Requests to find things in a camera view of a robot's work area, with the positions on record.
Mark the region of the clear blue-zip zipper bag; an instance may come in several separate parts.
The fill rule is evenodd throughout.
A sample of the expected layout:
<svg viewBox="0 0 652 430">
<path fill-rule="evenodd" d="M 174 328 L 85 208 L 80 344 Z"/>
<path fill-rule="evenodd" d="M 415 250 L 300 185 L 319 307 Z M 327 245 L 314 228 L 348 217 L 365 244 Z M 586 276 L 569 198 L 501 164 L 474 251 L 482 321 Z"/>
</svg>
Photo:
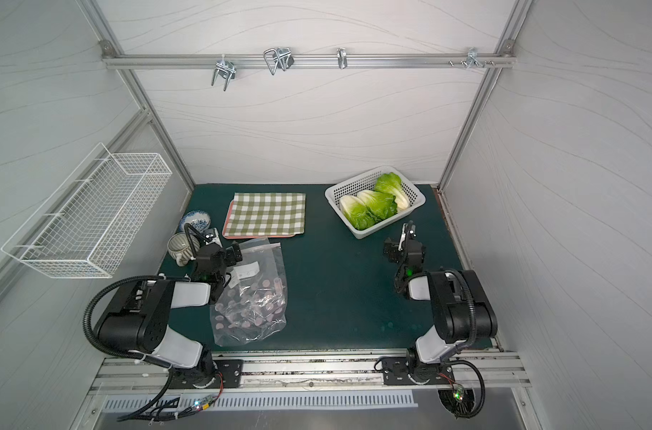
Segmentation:
<svg viewBox="0 0 652 430">
<path fill-rule="evenodd" d="M 284 299 L 288 290 L 280 243 L 267 238 L 241 245 L 243 261 L 230 272 L 229 288 L 241 302 L 264 304 Z"/>
</svg>

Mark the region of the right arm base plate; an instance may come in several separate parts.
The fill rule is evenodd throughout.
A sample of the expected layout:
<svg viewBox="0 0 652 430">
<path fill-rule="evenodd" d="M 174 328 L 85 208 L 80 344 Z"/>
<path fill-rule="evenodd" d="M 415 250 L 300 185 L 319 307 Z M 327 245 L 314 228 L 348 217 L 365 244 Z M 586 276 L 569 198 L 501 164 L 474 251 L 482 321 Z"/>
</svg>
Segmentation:
<svg viewBox="0 0 652 430">
<path fill-rule="evenodd" d="M 385 386 L 451 386 L 454 374 L 449 367 L 423 364 L 407 357 L 381 357 L 374 371 L 383 376 Z"/>
</svg>

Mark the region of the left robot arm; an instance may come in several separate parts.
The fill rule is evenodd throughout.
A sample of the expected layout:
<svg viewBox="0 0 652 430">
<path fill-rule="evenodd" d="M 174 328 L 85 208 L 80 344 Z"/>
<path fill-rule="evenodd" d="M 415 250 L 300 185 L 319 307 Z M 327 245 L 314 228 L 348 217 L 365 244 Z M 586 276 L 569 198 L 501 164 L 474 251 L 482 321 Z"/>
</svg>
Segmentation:
<svg viewBox="0 0 652 430">
<path fill-rule="evenodd" d="M 85 309 L 83 334 L 102 353 L 163 367 L 196 388 L 220 379 L 211 349 L 169 326 L 173 309 L 210 306 L 229 286 L 229 269 L 243 260 L 237 243 L 202 247 L 192 279 L 134 276 L 100 291 Z"/>
</svg>

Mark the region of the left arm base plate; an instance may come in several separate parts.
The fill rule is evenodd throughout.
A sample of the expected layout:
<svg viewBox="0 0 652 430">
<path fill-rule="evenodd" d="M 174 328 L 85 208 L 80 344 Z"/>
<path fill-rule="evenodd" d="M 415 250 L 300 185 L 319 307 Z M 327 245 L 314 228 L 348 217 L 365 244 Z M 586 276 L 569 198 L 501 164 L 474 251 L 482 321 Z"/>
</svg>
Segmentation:
<svg viewBox="0 0 652 430">
<path fill-rule="evenodd" d="M 193 376 L 193 370 L 181 371 L 174 376 L 172 390 L 236 389 L 241 385 L 244 361 L 241 359 L 215 359 L 216 372 L 211 376 Z"/>
</svg>

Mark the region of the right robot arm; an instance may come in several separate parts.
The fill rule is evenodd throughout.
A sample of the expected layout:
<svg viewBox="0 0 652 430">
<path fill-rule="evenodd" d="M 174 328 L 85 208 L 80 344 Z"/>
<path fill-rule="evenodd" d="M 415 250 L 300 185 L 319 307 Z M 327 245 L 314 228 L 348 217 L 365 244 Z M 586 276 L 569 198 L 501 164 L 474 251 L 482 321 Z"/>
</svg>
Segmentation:
<svg viewBox="0 0 652 430">
<path fill-rule="evenodd" d="M 383 254 L 397 265 L 394 290 L 408 300 L 425 301 L 431 306 L 432 327 L 408 350 L 406 367 L 410 376 L 423 367 L 448 365 L 451 358 L 477 341 L 497 334 L 497 316 L 476 272 L 426 270 L 426 247 L 417 240 L 413 222 L 403 225 L 398 239 L 386 239 Z"/>
</svg>

